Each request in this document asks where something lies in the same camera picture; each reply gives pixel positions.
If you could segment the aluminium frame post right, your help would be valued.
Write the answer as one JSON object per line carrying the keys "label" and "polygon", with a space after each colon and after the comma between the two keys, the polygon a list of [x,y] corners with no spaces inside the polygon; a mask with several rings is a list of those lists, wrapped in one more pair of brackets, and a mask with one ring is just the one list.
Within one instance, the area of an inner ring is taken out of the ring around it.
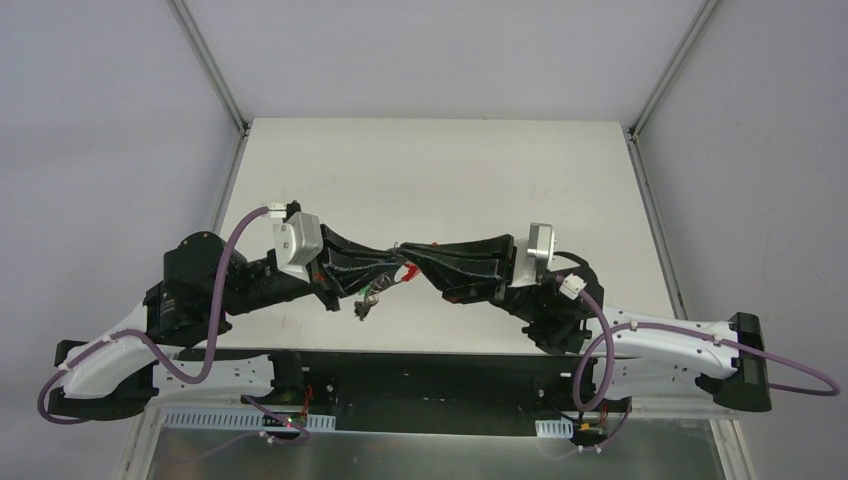
{"label": "aluminium frame post right", "polygon": [[697,42],[706,32],[722,4],[723,1],[721,0],[704,0],[699,3],[694,17],[673,50],[659,78],[639,110],[636,119],[628,127],[628,133],[633,141],[636,141],[642,135],[651,122],[660,103],[672,88],[685,62],[696,48]]}

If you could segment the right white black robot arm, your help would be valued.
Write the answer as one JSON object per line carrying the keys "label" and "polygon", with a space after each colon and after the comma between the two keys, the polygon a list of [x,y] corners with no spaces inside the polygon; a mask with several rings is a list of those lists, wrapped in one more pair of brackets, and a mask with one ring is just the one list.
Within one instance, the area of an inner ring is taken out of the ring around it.
{"label": "right white black robot arm", "polygon": [[758,317],[688,322],[606,306],[589,263],[556,248],[554,229],[531,225],[448,244],[405,242],[398,255],[415,265],[452,304],[489,303],[524,321],[530,341],[550,355],[574,354],[569,400],[583,410],[631,396],[702,395],[743,412],[772,408]]}

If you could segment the aluminium frame post left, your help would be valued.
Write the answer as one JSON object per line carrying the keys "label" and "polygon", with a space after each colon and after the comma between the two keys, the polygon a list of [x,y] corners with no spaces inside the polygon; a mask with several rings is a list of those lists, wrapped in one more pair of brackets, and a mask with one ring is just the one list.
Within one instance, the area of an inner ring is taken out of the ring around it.
{"label": "aluminium frame post left", "polygon": [[167,3],[235,131],[240,137],[246,137],[250,123],[243,115],[189,3],[185,0],[168,0]]}

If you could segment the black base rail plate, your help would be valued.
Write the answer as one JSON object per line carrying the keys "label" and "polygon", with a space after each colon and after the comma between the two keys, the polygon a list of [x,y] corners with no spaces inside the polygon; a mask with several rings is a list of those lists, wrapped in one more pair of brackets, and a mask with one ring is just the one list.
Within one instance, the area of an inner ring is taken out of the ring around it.
{"label": "black base rail plate", "polygon": [[571,411],[575,356],[268,350],[258,401],[341,431],[526,437]]}

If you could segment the keyring bunch with tags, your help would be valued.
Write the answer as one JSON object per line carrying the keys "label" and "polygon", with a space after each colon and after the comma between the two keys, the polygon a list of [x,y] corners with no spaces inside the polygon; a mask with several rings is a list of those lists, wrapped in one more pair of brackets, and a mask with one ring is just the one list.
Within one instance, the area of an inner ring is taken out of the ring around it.
{"label": "keyring bunch with tags", "polygon": [[357,294],[353,311],[359,321],[364,321],[370,311],[379,303],[379,295],[394,286],[408,283],[421,273],[420,268],[404,256],[395,252],[398,244],[395,244],[393,259],[398,263],[387,273],[381,273],[375,279],[370,280]]}

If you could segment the aluminium frame post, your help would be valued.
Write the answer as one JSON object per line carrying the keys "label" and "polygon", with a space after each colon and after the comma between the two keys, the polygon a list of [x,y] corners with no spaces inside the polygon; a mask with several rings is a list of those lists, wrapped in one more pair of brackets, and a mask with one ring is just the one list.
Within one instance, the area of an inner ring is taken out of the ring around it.
{"label": "aluminium frame post", "polygon": [[636,119],[628,127],[628,133],[633,141],[636,141],[642,135],[651,122],[660,103],[672,88],[685,62],[696,48],[697,42],[706,32],[722,4],[723,1],[721,0],[704,0],[699,3],[694,17],[673,50],[659,78],[639,110]]}
{"label": "aluminium frame post", "polygon": [[167,3],[235,131],[240,137],[246,137],[250,123],[243,115],[189,3],[185,0],[168,0]]}

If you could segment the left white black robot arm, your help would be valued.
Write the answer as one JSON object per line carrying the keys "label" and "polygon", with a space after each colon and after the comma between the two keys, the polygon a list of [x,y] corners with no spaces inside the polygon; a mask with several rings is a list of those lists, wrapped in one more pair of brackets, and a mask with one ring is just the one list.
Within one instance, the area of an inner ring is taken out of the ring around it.
{"label": "left white black robot arm", "polygon": [[58,425],[132,418],[162,391],[155,371],[186,386],[213,374],[229,317],[307,296],[337,311],[341,299],[408,264],[309,218],[276,224],[272,249],[249,260],[235,248],[245,228],[229,240],[208,231],[185,238],[165,253],[162,280],[118,325],[87,343],[60,342],[57,371],[37,396],[39,415]]}

